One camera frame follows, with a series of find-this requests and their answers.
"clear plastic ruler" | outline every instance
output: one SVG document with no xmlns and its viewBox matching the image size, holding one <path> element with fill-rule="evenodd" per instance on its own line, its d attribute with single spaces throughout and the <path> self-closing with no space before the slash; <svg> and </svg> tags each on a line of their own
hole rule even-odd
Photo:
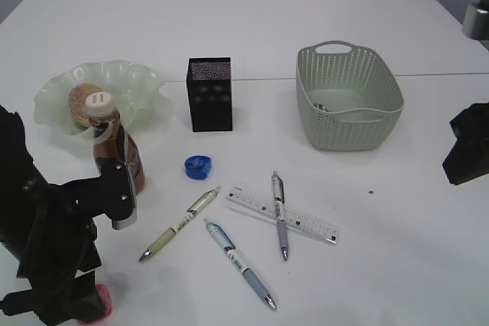
<svg viewBox="0 0 489 326">
<path fill-rule="evenodd" d="M 250 193 L 247 189 L 233 187 L 226 193 L 226 198 L 244 208 L 251 209 L 270 219 L 276 219 L 275 207 L 271 200 L 263 200 Z M 286 205 L 285 222 L 287 226 L 301 234 L 317 240 L 326 241 L 330 244 L 336 244 L 339 237 L 339 228 L 333 224 L 309 215 L 300 214 Z"/>
</svg>

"bread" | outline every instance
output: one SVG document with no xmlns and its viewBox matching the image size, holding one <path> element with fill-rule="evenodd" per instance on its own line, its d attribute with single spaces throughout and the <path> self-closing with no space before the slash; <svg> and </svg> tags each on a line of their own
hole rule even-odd
<svg viewBox="0 0 489 326">
<path fill-rule="evenodd" d="M 92 93 L 101 92 L 102 89 L 92 83 L 83 83 L 71 89 L 68 96 L 68 105 L 70 106 L 71 115 L 76 123 L 88 127 L 89 116 L 86 113 L 85 100 Z"/>
</svg>

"basket handle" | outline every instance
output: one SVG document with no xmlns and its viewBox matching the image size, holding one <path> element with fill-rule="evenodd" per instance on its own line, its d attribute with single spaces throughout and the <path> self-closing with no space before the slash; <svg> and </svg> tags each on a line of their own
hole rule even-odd
<svg viewBox="0 0 489 326">
<path fill-rule="evenodd" d="M 309 49 L 311 49 L 314 53 L 317 53 L 318 55 L 321 55 L 321 54 L 324 54 L 324 53 L 318 53 L 317 49 L 319 49 L 320 47 L 323 47 L 323 46 L 328 46 L 328 45 L 342 45 L 342 46 L 349 47 L 350 50 L 348 52 L 346 52 L 346 53 L 353 52 L 353 49 L 357 47 L 357 45 L 350 44 L 348 42 L 339 41 L 339 40 L 333 40 L 333 41 L 326 41 L 326 42 L 322 42 L 320 44 L 311 46 L 311 47 L 309 47 Z"/>
</svg>

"brown bottle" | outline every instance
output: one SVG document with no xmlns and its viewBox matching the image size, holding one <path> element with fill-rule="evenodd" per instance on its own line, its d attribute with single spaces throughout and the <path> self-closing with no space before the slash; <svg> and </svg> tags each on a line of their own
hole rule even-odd
<svg viewBox="0 0 489 326">
<path fill-rule="evenodd" d="M 121 115 L 112 96 L 107 92 L 93 93 L 85 103 L 89 123 L 93 126 L 93 157 L 97 169 L 100 171 L 97 162 L 99 158 L 115 158 L 119 162 L 127 162 L 134 181 L 134 190 L 138 194 L 144 186 L 143 165 L 136 143 L 121 124 Z"/>
</svg>

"gray pen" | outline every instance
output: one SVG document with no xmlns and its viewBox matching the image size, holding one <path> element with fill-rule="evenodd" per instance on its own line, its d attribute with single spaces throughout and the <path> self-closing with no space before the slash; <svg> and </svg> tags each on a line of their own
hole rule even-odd
<svg viewBox="0 0 489 326">
<path fill-rule="evenodd" d="M 285 196 L 283 182 L 277 171 L 272 175 L 272 189 L 274 191 L 275 214 L 277 215 L 277 232 L 280 252 L 285 261 L 289 258 L 289 240 L 287 238 L 287 225 L 285 224 Z"/>
<path fill-rule="evenodd" d="M 275 301 L 268 292 L 267 288 L 261 283 L 259 278 L 253 273 L 253 270 L 246 266 L 243 261 L 238 257 L 236 253 L 236 247 L 229 239 L 228 235 L 222 230 L 222 228 L 216 223 L 211 222 L 208 218 L 204 219 L 206 229 L 214 238 L 215 242 L 224 250 L 225 254 L 229 257 L 233 265 L 243 275 L 249 286 L 257 293 L 258 297 L 267 305 L 270 309 L 276 310 L 277 306 Z"/>
<path fill-rule="evenodd" d="M 215 199 L 215 197 L 219 194 L 219 191 L 221 191 L 221 188 L 216 187 L 198 198 L 197 201 L 187 209 L 182 219 L 163 232 L 163 234 L 160 235 L 158 239 L 145 250 L 145 252 L 139 258 L 139 262 L 144 263 L 148 261 L 156 252 L 166 246 L 168 242 L 170 242 L 189 221 L 194 219 L 196 215 L 198 215 L 212 200 Z"/>
</svg>

